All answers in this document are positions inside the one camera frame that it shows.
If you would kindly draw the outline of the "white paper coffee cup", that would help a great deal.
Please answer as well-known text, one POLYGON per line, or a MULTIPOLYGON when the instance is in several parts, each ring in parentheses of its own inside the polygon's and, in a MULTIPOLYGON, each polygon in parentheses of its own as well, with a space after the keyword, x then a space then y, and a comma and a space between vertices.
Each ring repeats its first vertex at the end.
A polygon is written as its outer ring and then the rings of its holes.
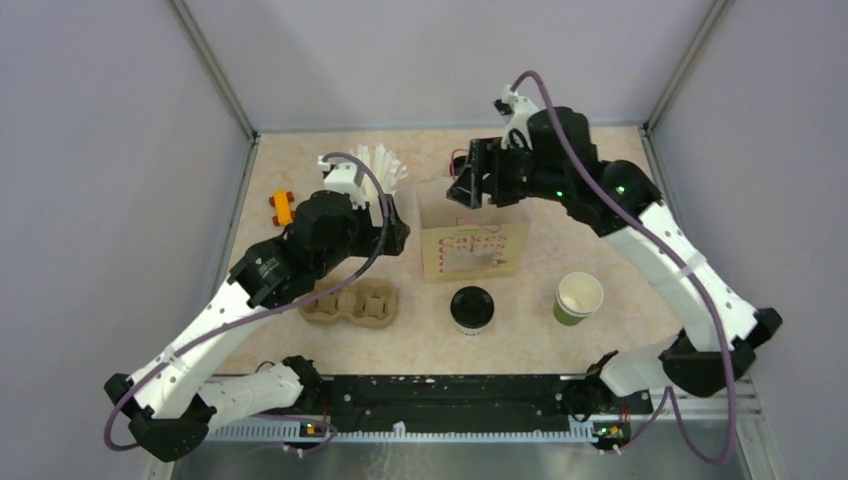
POLYGON ((490 319, 484 319, 483 321, 474 321, 474 322, 464 322, 455 320, 454 321, 457 329, 468 336, 475 336, 482 333, 491 323, 490 319))

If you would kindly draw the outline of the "beige pink cake bag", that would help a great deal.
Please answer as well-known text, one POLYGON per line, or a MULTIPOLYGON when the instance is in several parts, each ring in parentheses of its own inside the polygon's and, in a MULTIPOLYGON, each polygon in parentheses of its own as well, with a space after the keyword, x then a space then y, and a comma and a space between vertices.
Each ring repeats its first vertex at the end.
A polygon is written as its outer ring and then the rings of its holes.
POLYGON ((533 214, 529 207, 470 210, 446 196, 458 178, 455 149, 443 172, 415 184, 413 199, 419 233, 422 279, 426 283, 513 276, 527 250, 533 214))

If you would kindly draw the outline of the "black coffee cup lid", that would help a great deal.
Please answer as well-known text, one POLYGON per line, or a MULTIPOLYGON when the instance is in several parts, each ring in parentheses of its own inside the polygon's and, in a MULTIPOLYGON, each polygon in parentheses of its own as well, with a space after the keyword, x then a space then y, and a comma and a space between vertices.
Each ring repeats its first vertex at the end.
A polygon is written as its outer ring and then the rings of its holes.
POLYGON ((479 286, 466 286, 455 292, 449 310, 454 321, 474 322, 484 319, 492 321, 495 303, 487 290, 479 286))

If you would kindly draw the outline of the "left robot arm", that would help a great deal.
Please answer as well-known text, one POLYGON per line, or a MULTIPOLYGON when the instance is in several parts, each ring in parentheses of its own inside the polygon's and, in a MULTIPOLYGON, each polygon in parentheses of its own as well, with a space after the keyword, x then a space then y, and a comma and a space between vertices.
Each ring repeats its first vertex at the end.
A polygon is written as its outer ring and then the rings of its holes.
POLYGON ((142 448, 163 462, 180 459, 207 435, 269 409, 308 413, 319 404, 320 376, 302 356, 284 359, 247 376, 212 383, 222 362, 269 316, 319 299, 316 283, 349 257, 364 263, 342 289, 381 255, 398 256, 410 234, 392 195, 381 195, 381 223, 368 207, 330 190, 314 192, 295 210, 283 232, 249 247, 198 316, 161 353, 132 374, 116 373, 104 390, 113 404, 103 430, 113 450, 142 448), (132 443, 112 438, 119 415, 132 443))

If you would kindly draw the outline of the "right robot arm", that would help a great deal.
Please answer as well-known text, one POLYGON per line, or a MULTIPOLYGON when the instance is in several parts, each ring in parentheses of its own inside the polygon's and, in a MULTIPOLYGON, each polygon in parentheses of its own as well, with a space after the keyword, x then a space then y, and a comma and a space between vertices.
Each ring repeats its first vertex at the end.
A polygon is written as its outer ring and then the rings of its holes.
POLYGON ((659 189, 627 160, 603 160, 586 117, 571 108, 510 110, 501 136, 472 139, 446 196, 460 205, 560 204, 623 254, 678 318, 680 331, 589 369, 589 404, 612 412, 627 395, 673 388, 707 398, 745 375, 782 323, 736 295, 679 229, 659 189))

